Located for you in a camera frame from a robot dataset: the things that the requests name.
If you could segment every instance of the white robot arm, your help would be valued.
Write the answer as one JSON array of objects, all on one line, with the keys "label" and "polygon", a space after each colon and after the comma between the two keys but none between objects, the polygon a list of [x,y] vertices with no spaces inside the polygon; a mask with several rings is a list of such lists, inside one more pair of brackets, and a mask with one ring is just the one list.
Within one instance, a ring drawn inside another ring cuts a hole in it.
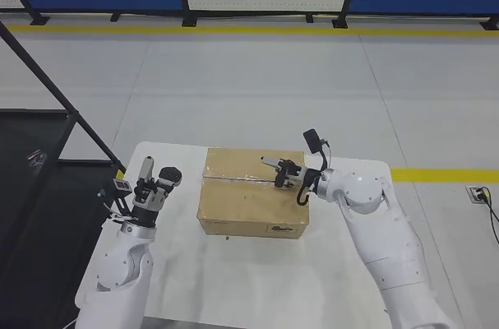
[{"label": "white robot arm", "polygon": [[[326,142],[313,129],[304,136],[312,153],[322,151]],[[301,201],[305,188],[339,205],[358,255],[381,291],[394,329],[455,328],[436,301],[427,278],[423,246],[390,183],[383,177],[344,175],[325,168],[323,152],[322,156],[321,169],[309,169],[290,160],[261,160],[278,173],[276,187],[301,185],[299,205],[307,203],[308,195]],[[385,210],[380,207],[383,202]]]},{"label": "white robot arm", "polygon": [[[149,295],[153,259],[149,244],[155,239],[155,222],[164,201],[182,180],[174,167],[161,169],[152,178],[154,160],[145,158],[134,188],[132,212],[118,231],[118,241],[105,254],[98,255],[97,284],[86,293],[76,321],[76,329],[139,329]],[[126,181],[114,179],[117,199],[132,193]],[[128,212],[126,203],[118,207]]]}]

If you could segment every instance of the electrical cable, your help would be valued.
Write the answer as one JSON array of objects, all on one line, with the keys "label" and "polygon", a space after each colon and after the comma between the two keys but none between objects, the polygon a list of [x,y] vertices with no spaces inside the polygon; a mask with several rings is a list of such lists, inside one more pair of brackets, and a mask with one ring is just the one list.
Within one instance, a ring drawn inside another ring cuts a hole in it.
[{"label": "electrical cable", "polygon": [[[111,213],[115,214],[117,217],[119,217],[119,218],[123,218],[123,216],[122,216],[120,213],[118,213],[117,211],[113,211],[113,210],[112,210],[109,206],[107,206],[107,204],[106,204],[106,203],[103,203],[103,206],[104,206],[105,208],[107,208],[107,210],[108,210],[108,211],[110,211]],[[123,221],[122,221],[122,220],[116,220],[116,219],[113,219],[112,221],[113,221],[114,223],[123,224]]]},{"label": "electrical cable", "polygon": [[482,192],[483,193],[482,196],[481,196],[481,198],[483,199],[483,201],[485,202],[485,204],[488,206],[488,209],[490,210],[490,224],[492,225],[492,232],[494,233],[494,238],[496,238],[497,245],[499,245],[499,238],[497,237],[496,228],[494,226],[494,218],[496,219],[496,221],[497,221],[498,224],[499,224],[499,218],[497,218],[496,213],[492,209],[492,194],[490,193],[490,189],[488,189],[485,186],[485,187],[479,188],[478,190],[476,190],[476,192]]},{"label": "electrical cable", "polygon": [[76,321],[77,321],[77,317],[75,319],[73,319],[70,323],[68,323],[65,327],[63,327],[62,329],[67,329],[69,326],[74,324]]},{"label": "electrical cable", "polygon": [[331,146],[330,143],[326,142],[326,145],[328,146],[328,153],[330,154],[330,161],[328,161],[328,168],[331,168]]}]

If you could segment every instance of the yellow tape stripe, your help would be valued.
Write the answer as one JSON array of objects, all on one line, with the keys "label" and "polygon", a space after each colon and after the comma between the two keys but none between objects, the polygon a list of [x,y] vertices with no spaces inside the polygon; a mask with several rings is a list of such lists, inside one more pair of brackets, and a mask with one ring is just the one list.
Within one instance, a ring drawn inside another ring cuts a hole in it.
[{"label": "yellow tape stripe", "polygon": [[499,170],[392,168],[394,182],[499,183]]},{"label": "yellow tape stripe", "polygon": [[273,35],[389,35],[451,38],[499,38],[499,31],[485,30],[395,30],[395,29],[332,29],[309,27],[261,26],[87,26],[87,25],[8,25],[11,32],[100,33],[100,34],[273,34]]}]

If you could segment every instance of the white cable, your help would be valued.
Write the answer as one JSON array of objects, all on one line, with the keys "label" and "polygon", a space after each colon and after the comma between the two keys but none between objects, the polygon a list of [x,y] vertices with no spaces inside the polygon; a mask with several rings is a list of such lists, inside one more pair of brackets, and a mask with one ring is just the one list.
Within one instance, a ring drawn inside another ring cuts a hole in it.
[{"label": "white cable", "polygon": [[122,215],[121,215],[120,213],[118,213],[117,211],[113,211],[112,209],[110,209],[110,207],[109,207],[109,206],[107,206],[107,204],[106,204],[106,203],[104,203],[104,204],[103,204],[103,206],[104,206],[105,208],[107,208],[107,210],[109,210],[110,212],[112,212],[113,214],[115,214],[117,217],[122,217]]},{"label": "white cable", "polygon": [[74,324],[75,321],[77,321],[77,317],[75,319],[73,319],[72,322],[68,323],[65,327],[63,327],[62,329],[67,329],[69,326]]}]

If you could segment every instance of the black cable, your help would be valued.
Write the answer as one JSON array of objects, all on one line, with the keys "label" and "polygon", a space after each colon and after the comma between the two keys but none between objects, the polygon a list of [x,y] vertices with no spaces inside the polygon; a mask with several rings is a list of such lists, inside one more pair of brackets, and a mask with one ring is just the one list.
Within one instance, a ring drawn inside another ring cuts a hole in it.
[{"label": "black cable", "polygon": [[322,155],[322,167],[321,167],[321,171],[324,171],[324,170],[328,169],[328,159],[326,158],[326,155],[324,154],[323,150],[320,150],[320,153]]},{"label": "black cable", "polygon": [[490,210],[490,224],[492,225],[492,232],[494,233],[494,238],[496,238],[497,245],[499,245],[499,238],[497,237],[496,234],[496,228],[494,227],[494,218],[497,220],[497,223],[499,223],[499,218],[497,218],[496,213],[492,209],[492,195],[490,194],[490,189],[488,189],[486,186],[482,187],[478,190],[478,192],[481,191],[483,195],[481,198],[485,202],[485,204],[488,206],[488,209]]}]

